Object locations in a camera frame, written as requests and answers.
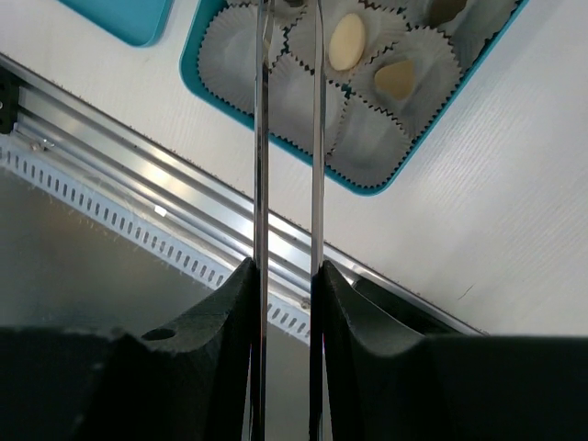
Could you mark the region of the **metal serving tongs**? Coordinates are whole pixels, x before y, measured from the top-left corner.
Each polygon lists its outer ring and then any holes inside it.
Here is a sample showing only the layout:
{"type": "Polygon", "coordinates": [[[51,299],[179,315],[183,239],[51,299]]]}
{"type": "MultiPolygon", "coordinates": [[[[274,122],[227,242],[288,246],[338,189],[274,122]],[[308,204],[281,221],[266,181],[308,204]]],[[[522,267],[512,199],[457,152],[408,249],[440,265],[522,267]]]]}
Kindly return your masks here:
{"type": "Polygon", "coordinates": [[[311,2],[311,33],[314,38],[314,76],[311,85],[312,167],[303,169],[280,154],[276,160],[269,153],[269,53],[274,29],[275,4],[262,1],[257,6],[255,28],[254,78],[254,263],[258,294],[255,300],[251,374],[249,437],[266,437],[266,338],[269,280],[269,210],[285,210],[288,203],[299,207],[310,203],[310,408],[308,438],[322,440],[323,425],[323,201],[326,79],[324,73],[324,19],[322,2],[311,2]]]}

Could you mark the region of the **teal box lid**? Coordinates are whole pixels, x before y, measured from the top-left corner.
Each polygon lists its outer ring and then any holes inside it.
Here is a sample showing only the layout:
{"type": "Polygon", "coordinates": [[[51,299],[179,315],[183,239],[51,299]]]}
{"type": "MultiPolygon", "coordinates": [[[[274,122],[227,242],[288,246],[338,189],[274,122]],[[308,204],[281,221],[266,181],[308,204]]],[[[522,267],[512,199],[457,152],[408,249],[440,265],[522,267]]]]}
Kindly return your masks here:
{"type": "Polygon", "coordinates": [[[80,16],[126,44],[142,48],[163,35],[173,0],[61,0],[80,16]]]}

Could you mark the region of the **brown almond chocolate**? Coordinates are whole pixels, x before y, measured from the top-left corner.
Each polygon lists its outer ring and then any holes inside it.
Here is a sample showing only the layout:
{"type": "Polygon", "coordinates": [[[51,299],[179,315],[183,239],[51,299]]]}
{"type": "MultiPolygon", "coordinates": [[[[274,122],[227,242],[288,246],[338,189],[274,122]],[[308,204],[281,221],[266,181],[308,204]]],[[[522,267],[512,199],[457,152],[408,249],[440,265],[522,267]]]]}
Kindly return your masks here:
{"type": "Polygon", "coordinates": [[[433,0],[428,8],[426,24],[436,28],[453,20],[466,3],[467,0],[433,0]]]}

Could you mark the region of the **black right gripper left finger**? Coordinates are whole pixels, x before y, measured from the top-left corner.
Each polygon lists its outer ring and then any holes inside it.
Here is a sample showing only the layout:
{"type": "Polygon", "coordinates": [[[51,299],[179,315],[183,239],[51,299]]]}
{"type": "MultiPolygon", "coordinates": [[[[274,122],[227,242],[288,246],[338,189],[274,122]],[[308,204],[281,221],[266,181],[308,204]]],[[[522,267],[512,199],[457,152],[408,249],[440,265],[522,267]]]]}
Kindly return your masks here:
{"type": "Polygon", "coordinates": [[[142,336],[5,327],[4,440],[237,440],[256,268],[243,260],[207,298],[142,336]]]}

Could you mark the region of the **beige heart chocolate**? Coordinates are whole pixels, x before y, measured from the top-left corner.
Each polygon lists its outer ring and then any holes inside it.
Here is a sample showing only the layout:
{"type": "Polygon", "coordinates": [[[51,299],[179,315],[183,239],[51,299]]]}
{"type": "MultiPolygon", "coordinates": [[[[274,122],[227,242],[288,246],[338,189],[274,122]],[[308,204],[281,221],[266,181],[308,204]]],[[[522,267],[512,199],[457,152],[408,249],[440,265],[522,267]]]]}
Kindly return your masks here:
{"type": "Polygon", "coordinates": [[[412,60],[383,66],[374,75],[376,88],[396,100],[407,98],[412,93],[415,82],[416,74],[412,60]]]}

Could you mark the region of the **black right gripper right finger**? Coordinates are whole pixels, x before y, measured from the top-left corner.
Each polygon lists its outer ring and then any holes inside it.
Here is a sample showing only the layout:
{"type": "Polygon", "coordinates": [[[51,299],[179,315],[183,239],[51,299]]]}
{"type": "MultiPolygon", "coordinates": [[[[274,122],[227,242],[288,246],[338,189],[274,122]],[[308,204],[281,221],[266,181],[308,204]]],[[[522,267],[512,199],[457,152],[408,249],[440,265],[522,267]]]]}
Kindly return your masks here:
{"type": "Polygon", "coordinates": [[[583,337],[419,334],[322,265],[311,344],[336,440],[584,440],[583,337]]]}

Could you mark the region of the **teal square box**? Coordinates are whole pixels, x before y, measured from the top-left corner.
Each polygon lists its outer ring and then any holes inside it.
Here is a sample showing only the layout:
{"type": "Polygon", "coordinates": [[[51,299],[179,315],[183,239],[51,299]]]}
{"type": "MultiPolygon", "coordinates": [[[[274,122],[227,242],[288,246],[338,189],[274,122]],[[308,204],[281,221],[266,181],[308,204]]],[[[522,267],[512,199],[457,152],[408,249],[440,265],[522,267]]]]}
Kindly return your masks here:
{"type": "MultiPolygon", "coordinates": [[[[193,16],[190,30],[187,33],[187,39],[182,55],[179,60],[179,72],[184,85],[194,96],[202,99],[204,102],[216,108],[230,119],[246,127],[248,130],[253,130],[254,117],[246,112],[242,112],[241,110],[232,107],[230,104],[222,101],[221,98],[214,96],[210,91],[208,91],[208,89],[206,89],[200,74],[198,73],[198,55],[201,43],[205,37],[205,32],[212,19],[217,16],[226,5],[227,3],[225,1],[201,1],[198,4],[196,12],[193,16]]],[[[431,120],[431,123],[426,127],[424,134],[416,138],[405,158],[403,158],[400,164],[394,168],[393,173],[386,181],[384,181],[384,183],[372,187],[361,187],[360,185],[354,184],[350,180],[343,178],[341,174],[334,171],[330,167],[325,169],[325,175],[340,186],[360,196],[375,196],[389,187],[391,182],[396,179],[396,176],[401,172],[404,166],[413,157],[415,152],[418,151],[420,146],[424,143],[424,140],[426,140],[427,136],[430,134],[430,132],[432,132],[438,121],[444,117],[447,110],[452,106],[453,102],[457,99],[461,91],[468,84],[470,78],[476,73],[479,67],[483,65],[485,59],[492,52],[494,46],[498,43],[498,41],[500,41],[502,36],[518,19],[518,16],[525,9],[526,5],[526,1],[517,1],[515,3],[514,11],[510,13],[506,23],[498,32],[495,33],[493,37],[488,40],[488,42],[482,48],[481,54],[474,61],[472,67],[470,67],[465,72],[465,77],[458,83],[457,90],[451,94],[447,102],[439,109],[439,112],[431,120]]]]}

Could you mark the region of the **white oval chocolate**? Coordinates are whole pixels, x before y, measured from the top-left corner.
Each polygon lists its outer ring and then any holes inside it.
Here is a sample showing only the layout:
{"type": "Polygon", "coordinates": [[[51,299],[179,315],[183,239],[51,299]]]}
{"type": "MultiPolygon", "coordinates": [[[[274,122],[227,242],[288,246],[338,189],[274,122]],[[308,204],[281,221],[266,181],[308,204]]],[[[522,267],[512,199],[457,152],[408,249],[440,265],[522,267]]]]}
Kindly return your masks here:
{"type": "Polygon", "coordinates": [[[366,27],[355,13],[345,15],[336,25],[328,48],[329,63],[337,72],[351,70],[366,46],[366,27]]]}

